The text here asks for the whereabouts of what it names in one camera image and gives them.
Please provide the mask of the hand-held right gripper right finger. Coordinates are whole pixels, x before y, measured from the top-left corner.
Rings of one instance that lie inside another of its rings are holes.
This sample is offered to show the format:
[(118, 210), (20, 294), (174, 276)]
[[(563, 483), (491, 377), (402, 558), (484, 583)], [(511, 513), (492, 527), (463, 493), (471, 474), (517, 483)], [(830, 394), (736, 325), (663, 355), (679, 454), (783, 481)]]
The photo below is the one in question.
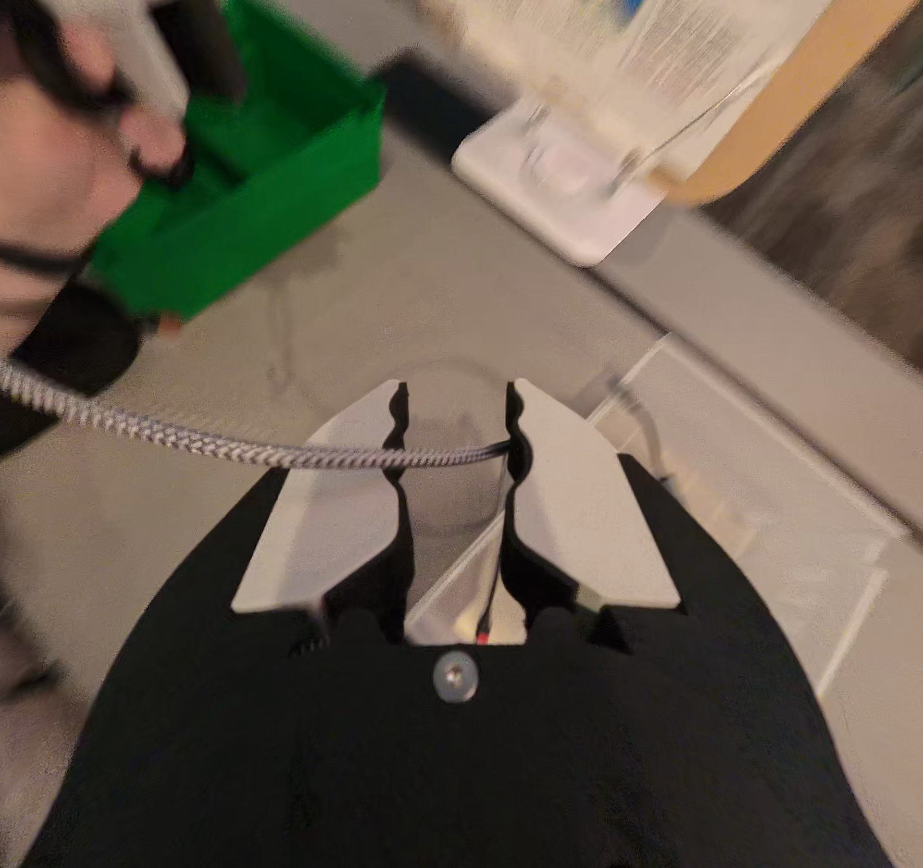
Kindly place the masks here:
[(525, 610), (676, 608), (680, 597), (619, 453), (527, 380), (507, 387), (504, 587)]

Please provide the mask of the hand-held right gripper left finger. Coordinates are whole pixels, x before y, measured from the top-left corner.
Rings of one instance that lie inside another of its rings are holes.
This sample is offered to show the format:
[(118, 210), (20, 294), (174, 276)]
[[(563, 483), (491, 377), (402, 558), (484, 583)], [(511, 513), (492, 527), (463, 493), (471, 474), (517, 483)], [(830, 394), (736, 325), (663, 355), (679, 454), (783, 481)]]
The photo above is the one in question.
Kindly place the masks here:
[[(386, 381), (322, 426), (307, 446), (403, 448), (407, 385)], [(231, 600), (233, 612), (327, 612), (351, 576), (396, 551), (413, 577), (406, 496), (385, 470), (291, 470)], [(399, 587), (405, 593), (408, 585)]]

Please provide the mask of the clear plastic bin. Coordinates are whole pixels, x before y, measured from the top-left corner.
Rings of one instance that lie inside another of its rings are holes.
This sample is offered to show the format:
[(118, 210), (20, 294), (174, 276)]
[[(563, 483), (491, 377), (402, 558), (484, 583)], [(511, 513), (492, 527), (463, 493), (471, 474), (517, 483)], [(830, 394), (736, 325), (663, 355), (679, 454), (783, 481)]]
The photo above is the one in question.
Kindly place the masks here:
[[(654, 476), (742, 569), (782, 627), (822, 704), (860, 649), (898, 571), (917, 546), (890, 511), (848, 480), (732, 381), (670, 335), (630, 367), (613, 364), (565, 386), (550, 370), (530, 381), (587, 418)], [(502, 390), (515, 377), (463, 357), (418, 358), (396, 372), (411, 389), (414, 446), (502, 437)], [(499, 461), (410, 479), (414, 534), (423, 536), (412, 621), (425, 636), (474, 637), (499, 553)]]

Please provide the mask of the green plastic bin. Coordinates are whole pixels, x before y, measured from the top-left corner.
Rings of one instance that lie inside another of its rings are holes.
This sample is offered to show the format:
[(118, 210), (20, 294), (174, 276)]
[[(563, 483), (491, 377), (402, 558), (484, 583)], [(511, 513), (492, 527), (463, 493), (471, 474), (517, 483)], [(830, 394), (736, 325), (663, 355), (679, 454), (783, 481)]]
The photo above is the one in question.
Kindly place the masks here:
[(379, 182), (383, 85), (275, 0), (224, 0), (222, 13), (244, 100), (191, 95), (191, 180), (147, 182), (89, 264), (133, 316), (195, 317)]

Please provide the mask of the person's left hand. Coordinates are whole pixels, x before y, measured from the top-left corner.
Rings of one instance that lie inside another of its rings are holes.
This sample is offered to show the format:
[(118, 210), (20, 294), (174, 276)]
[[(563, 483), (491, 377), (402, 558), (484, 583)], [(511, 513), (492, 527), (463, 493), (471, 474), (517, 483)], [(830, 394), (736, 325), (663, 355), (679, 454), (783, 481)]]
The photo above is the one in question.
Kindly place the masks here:
[(76, 264), (134, 204), (145, 179), (171, 175), (180, 125), (130, 103), (113, 118), (77, 112), (41, 87), (2, 24), (1, 239), (11, 266), (41, 278)]

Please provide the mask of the white board stand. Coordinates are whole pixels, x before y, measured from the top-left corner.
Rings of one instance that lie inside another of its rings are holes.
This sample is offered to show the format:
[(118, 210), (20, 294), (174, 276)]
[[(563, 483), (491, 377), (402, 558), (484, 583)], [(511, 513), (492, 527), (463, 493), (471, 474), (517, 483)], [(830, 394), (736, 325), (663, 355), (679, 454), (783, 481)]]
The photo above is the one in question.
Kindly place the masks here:
[(664, 191), (633, 158), (566, 113), (522, 99), (467, 136), (451, 169), (559, 257), (587, 268), (663, 203)]

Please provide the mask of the printed instruction sheet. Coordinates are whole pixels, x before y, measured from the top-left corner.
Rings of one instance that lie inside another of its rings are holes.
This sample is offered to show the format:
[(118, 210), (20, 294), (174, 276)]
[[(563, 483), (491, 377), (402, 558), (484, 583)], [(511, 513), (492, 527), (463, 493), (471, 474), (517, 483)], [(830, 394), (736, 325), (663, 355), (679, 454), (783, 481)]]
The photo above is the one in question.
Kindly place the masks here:
[(426, 0), (461, 45), (686, 181), (833, 0)]

